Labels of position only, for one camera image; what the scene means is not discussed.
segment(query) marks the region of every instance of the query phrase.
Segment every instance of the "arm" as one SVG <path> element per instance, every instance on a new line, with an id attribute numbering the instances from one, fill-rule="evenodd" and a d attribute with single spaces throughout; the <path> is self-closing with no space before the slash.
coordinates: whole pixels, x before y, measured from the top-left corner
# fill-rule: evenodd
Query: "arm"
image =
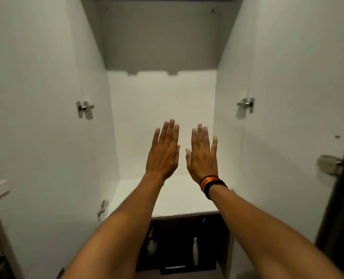
<path id="1" fill-rule="evenodd" d="M 174 124 L 165 122 L 160 137 L 156 129 L 140 184 L 86 243 L 63 279 L 134 277 L 156 199 L 178 166 L 179 126 Z"/>
<path id="2" fill-rule="evenodd" d="M 217 176 L 217 137 L 210 149 L 208 130 L 198 125 L 198 131 L 193 129 L 191 146 L 186 158 L 194 181 L 199 184 L 208 175 Z M 301 234 L 228 188 L 213 185 L 209 196 L 261 278 L 344 279 L 344 274 Z"/>

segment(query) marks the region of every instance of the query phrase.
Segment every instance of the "white shelf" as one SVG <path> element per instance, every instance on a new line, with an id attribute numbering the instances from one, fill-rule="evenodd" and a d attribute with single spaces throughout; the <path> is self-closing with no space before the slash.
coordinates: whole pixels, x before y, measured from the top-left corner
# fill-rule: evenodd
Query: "white shelf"
<path id="1" fill-rule="evenodd" d="M 137 187 L 141 179 L 122 180 L 109 205 L 109 216 Z M 218 213 L 216 206 L 201 192 L 190 176 L 169 178 L 156 201 L 152 218 L 170 218 Z"/>

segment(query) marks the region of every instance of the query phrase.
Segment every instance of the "striped wristband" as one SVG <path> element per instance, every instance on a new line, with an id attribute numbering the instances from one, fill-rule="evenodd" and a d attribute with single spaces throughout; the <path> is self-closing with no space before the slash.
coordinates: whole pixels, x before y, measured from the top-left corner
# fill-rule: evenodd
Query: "striped wristband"
<path id="1" fill-rule="evenodd" d="M 204 192 L 208 200 L 211 199 L 210 196 L 208 195 L 208 192 L 210 191 L 210 188 L 213 185 L 223 185 L 227 188 L 226 184 L 218 176 L 215 176 L 215 175 L 206 176 L 200 182 L 200 189 Z"/>

